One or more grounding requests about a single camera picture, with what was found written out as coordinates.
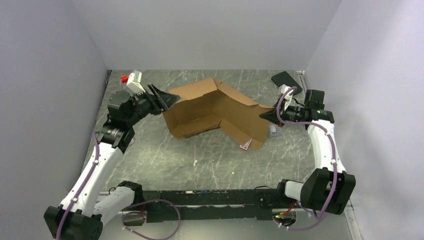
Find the white component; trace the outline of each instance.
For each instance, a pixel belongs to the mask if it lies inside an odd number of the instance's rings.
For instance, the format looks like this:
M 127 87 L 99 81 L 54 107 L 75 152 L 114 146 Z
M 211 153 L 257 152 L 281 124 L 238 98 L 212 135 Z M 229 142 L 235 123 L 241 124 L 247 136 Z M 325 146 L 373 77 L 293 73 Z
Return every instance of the white component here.
M 297 75 L 305 75 L 305 70 L 299 70 L 299 71 L 296 71 L 296 74 Z
M 299 77 L 299 81 L 300 81 L 302 88 L 303 88 L 303 94 L 305 94 L 306 91 L 307 91 L 306 84 L 305 84 L 305 71 L 303 70 L 303 71 L 298 71 L 298 72 L 301 72 L 300 74 L 298 74 L 298 77 Z
M 93 215 L 94 206 L 100 191 L 106 183 L 106 180 L 111 176 L 112 171 L 116 167 L 119 160 L 122 159 L 123 153 L 119 148 L 112 148 L 112 145 L 101 142 L 99 145 L 100 157 L 98 165 L 96 165 L 94 172 L 90 179 L 78 196 L 78 201 L 72 206 L 71 212 L 75 213 L 78 209 L 82 210 L 82 215 L 91 217 Z M 60 202 L 63 205 L 62 209 L 66 209 L 71 200 L 74 198 L 78 188 L 83 183 L 87 174 L 89 173 L 93 162 L 95 161 L 95 153 L 91 155 L 90 160 L 73 186 L 68 195 Z
M 281 94 L 284 94 L 290 88 L 291 88 L 291 86 L 287 86 L 286 84 L 283 84 L 278 88 L 278 92 L 281 93 Z M 284 97 L 284 99 L 285 99 L 284 111 L 289 107 L 290 103 L 292 102 L 293 94 L 290 94 L 290 92 L 287 93 Z
M 101 214 L 100 220 L 105 226 L 119 211 L 133 203 L 134 195 L 131 188 L 119 186 L 94 206 L 93 214 Z
M 138 70 L 134 70 L 128 76 L 128 81 L 126 82 L 126 86 L 131 89 L 134 93 L 145 93 L 146 90 L 141 85 L 142 82 L 142 72 Z
M 335 147 L 335 162 L 337 163 L 337 172 L 342 173 L 342 171 L 346 171 L 345 167 L 340 161 L 339 152 L 337 151 L 336 140 L 334 138 L 334 124 L 326 120 L 313 120 L 312 122 L 323 126 L 327 130 L 327 134 L 332 137 Z M 314 125 L 309 125 L 307 128 L 307 133 L 312 141 L 315 168 L 327 168 L 330 172 L 334 172 L 332 165 L 332 146 L 330 144 L 329 137 L 322 129 Z
M 274 138 L 274 137 L 278 137 L 281 136 L 281 131 L 280 131 L 280 127 L 275 125 L 275 124 L 270 124 L 269 128 L 268 128 L 268 137 L 269 138 Z
M 285 183 L 284 194 L 291 199 L 296 199 L 297 201 L 300 201 L 303 185 L 304 184 L 301 182 L 288 181 Z
M 243 149 L 244 151 L 247 151 L 249 149 L 249 146 L 251 145 L 251 143 L 252 143 L 252 138 L 248 142 L 246 142 L 244 145 L 240 145 L 238 147 Z

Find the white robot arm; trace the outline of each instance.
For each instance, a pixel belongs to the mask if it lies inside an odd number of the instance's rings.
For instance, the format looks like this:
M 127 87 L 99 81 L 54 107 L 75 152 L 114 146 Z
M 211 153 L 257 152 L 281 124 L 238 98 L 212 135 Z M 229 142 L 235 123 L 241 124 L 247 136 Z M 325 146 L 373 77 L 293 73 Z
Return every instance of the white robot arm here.
M 276 109 L 260 117 L 278 125 L 305 126 L 312 142 L 315 171 L 305 183 L 283 179 L 277 190 L 282 197 L 299 201 L 305 208 L 342 214 L 356 180 L 354 175 L 346 173 L 340 160 L 334 137 L 333 113 L 324 110 L 324 92 L 319 90 L 307 90 L 302 107 L 289 106 L 287 103 L 292 100 L 294 89 L 282 85 L 280 91 L 283 95 Z
M 60 205 L 49 206 L 44 213 L 44 220 L 55 239 L 98 239 L 103 226 L 116 213 L 144 201 L 142 186 L 124 181 L 113 194 L 96 203 L 106 180 L 133 139 L 133 126 L 148 114 L 159 115 L 167 111 L 180 97 L 153 85 L 148 85 L 151 93 L 147 92 L 140 85 L 141 72 L 133 72 L 128 79 L 127 86 L 135 93 L 131 95 L 120 90 L 110 96 L 107 121 L 95 138 L 96 143 L 100 142 L 99 152 L 92 154 L 75 186 Z

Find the brown cardboard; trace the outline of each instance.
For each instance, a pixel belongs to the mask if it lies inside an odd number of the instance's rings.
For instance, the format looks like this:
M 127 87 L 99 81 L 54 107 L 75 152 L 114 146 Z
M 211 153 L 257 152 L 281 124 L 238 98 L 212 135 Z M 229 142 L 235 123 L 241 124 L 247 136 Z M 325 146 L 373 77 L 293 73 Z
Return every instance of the brown cardboard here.
M 220 128 L 239 144 L 250 139 L 251 149 L 260 148 L 270 123 L 260 114 L 272 107 L 258 104 L 222 81 L 207 78 L 168 91 L 181 99 L 162 115 L 169 132 L 180 139 Z

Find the scratched metal surface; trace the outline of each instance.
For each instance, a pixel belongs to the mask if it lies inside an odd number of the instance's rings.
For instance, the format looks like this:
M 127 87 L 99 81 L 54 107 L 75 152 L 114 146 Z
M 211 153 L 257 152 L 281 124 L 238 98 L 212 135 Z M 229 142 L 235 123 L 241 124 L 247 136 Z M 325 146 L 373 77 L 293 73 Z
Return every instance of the scratched metal surface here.
M 294 228 L 305 228 L 316 223 L 303 210 L 296 209 L 297 221 Z M 140 240 L 139 236 L 122 230 L 122 216 L 116 215 L 103 229 L 99 240 Z M 154 239 L 169 236 L 175 229 L 176 221 L 146 223 L 132 226 L 131 229 Z M 172 240 L 360 240 L 353 238 L 345 213 L 329 215 L 317 227 L 307 231 L 289 231 L 278 226 L 272 220 L 256 220 L 254 218 L 184 220 Z
M 120 89 L 120 76 L 130 72 L 112 72 L 97 116 L 96 131 L 106 121 L 108 97 Z M 144 85 L 151 83 L 161 90 L 169 90 L 213 77 L 258 103 L 273 105 L 278 96 L 271 76 L 280 72 L 146 70 L 143 71 L 142 82 Z M 295 71 L 289 73 L 299 81 Z M 296 98 L 303 102 L 304 93 Z M 147 116 L 134 126 L 134 130 L 134 142 L 117 164 L 103 190 L 125 180 L 139 183 L 145 190 L 251 189 L 261 185 L 276 187 L 282 179 L 305 181 L 314 170 L 312 144 L 302 126 L 283 127 L 281 136 L 267 139 L 258 150 L 248 151 L 239 149 L 239 144 L 219 129 L 177 140 L 169 133 L 161 115 Z

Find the cardboard flap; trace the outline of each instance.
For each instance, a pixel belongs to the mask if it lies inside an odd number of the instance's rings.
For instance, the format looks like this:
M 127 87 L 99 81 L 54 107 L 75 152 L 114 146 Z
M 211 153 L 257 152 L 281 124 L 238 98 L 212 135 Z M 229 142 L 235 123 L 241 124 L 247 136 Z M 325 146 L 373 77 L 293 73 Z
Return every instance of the cardboard flap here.
M 220 117 L 211 115 L 187 123 L 179 124 L 169 131 L 174 137 L 178 139 L 181 137 L 188 138 L 206 130 L 216 129 L 219 127 L 220 122 Z
M 168 93 L 179 95 L 181 99 L 178 102 L 182 102 L 186 100 L 199 98 L 205 94 L 208 94 L 216 90 L 217 90 L 217 85 L 215 84 L 214 79 L 210 77 L 201 81 L 194 82 L 189 85 L 170 89 Z
M 237 91 L 236 89 L 232 88 L 228 84 L 225 84 L 221 82 L 219 85 L 217 85 L 218 90 L 226 94 L 228 97 L 236 100 L 237 102 L 247 105 L 247 106 L 253 106 L 257 105 L 258 103 L 254 100 L 248 98 L 243 93 Z
M 165 119 L 166 126 L 172 134 L 172 131 L 178 126 L 178 121 L 176 120 L 174 111 L 164 111 L 162 116 Z
M 268 109 L 268 111 L 269 111 L 269 110 L 271 110 L 271 109 L 273 109 L 273 107 L 272 107 L 272 106 L 268 106 L 268 105 L 260 104 L 260 103 L 259 103 L 259 107 L 261 107 L 261 108 L 263 108 L 263 109 Z
M 262 147 L 262 145 L 264 144 L 263 141 L 252 138 L 251 136 L 247 135 L 238 127 L 236 127 L 231 122 L 225 119 L 221 121 L 221 123 L 219 124 L 219 128 L 221 128 L 224 133 L 234 138 L 234 140 L 241 145 L 247 143 L 250 139 L 252 139 L 249 149 L 256 150 Z

